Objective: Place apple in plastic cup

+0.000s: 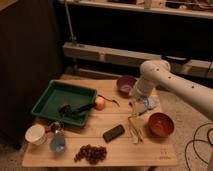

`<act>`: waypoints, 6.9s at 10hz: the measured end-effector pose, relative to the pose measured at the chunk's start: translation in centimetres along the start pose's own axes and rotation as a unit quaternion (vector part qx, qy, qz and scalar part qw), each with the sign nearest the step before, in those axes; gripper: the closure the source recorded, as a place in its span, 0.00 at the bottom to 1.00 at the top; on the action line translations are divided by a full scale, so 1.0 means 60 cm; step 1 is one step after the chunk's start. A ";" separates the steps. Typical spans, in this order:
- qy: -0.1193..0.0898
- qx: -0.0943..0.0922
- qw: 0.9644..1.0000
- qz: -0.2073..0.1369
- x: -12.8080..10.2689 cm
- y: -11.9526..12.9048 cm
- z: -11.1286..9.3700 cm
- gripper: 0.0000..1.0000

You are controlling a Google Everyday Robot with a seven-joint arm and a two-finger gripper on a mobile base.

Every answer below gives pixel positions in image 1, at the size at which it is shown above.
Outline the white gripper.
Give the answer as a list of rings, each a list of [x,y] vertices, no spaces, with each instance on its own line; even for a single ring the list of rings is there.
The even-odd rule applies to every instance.
[[[129,101],[129,105],[132,110],[132,116],[136,116],[136,114],[138,114],[138,116],[141,116],[148,111],[149,100],[147,98],[132,96]]]

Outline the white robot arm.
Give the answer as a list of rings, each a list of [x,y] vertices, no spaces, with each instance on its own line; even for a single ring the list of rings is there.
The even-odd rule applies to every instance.
[[[147,60],[140,65],[140,77],[131,90],[132,103],[148,99],[160,85],[213,121],[213,89],[176,76],[166,60]]]

